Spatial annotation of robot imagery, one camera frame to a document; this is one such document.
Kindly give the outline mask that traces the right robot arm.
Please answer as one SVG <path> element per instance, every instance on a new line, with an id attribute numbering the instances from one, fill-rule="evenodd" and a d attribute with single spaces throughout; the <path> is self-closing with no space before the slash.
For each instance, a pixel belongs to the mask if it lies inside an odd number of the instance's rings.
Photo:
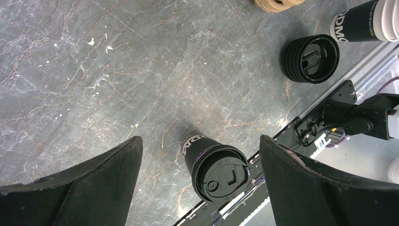
<path id="1" fill-rule="evenodd" d="M 363 103 L 331 102 L 322 111 L 322 120 L 332 128 L 342 128 L 347 135 L 390 140 L 399 138 L 398 94 L 376 94 Z"/>

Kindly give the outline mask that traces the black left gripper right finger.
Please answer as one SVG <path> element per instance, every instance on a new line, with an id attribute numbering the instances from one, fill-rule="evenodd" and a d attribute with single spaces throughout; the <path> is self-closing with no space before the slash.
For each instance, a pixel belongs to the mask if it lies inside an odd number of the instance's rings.
<path id="1" fill-rule="evenodd" d="M 356 176 L 260 137 L 262 168 L 279 226 L 396 226 L 399 186 Z"/>

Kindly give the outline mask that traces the black cup lid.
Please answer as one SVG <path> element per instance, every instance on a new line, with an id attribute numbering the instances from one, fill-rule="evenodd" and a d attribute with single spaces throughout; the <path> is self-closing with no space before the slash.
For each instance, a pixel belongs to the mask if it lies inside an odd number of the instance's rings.
<path id="1" fill-rule="evenodd" d="M 249 182 L 245 155 L 229 145 L 203 151 L 193 164 L 192 183 L 205 202 L 223 204 L 233 200 Z"/>

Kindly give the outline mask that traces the black paper coffee cup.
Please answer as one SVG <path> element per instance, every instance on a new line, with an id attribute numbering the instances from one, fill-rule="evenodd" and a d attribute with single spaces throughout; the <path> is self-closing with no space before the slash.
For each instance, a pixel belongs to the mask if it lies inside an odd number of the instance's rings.
<path id="1" fill-rule="evenodd" d="M 208 149 L 220 145 L 222 145 L 222 143 L 204 135 L 195 135 L 184 143 L 182 154 L 191 176 L 193 175 L 194 164 L 203 155 L 203 153 Z"/>

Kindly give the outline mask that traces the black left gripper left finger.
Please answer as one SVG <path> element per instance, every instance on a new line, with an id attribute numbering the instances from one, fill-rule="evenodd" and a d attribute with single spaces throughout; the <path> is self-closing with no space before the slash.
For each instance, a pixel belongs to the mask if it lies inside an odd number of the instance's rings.
<path id="1" fill-rule="evenodd" d="M 3 226 L 123 226 L 143 155 L 134 136 L 111 150 L 29 184 L 0 188 Z"/>

